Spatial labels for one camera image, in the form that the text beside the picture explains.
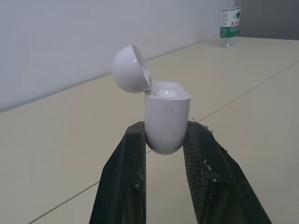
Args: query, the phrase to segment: tile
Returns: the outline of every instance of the tile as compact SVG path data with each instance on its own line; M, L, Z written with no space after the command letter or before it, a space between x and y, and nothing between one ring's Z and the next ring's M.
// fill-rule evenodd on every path
M61 205L49 214L36 220L34 224L88 224L98 184Z
M299 60L299 42L241 38L221 49L202 42L148 62L152 80L181 83L200 120ZM0 223L29 223L100 178L143 94L111 76L0 113Z
M299 63L205 119L273 223L297 223Z
M147 223L196 224L183 150L171 155L150 152L146 163Z

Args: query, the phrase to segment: green bottle label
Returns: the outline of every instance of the green bottle label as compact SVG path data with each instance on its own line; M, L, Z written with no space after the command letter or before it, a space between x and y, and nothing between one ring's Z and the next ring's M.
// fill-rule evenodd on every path
M240 12L241 8L221 11L221 38L229 38L239 35Z

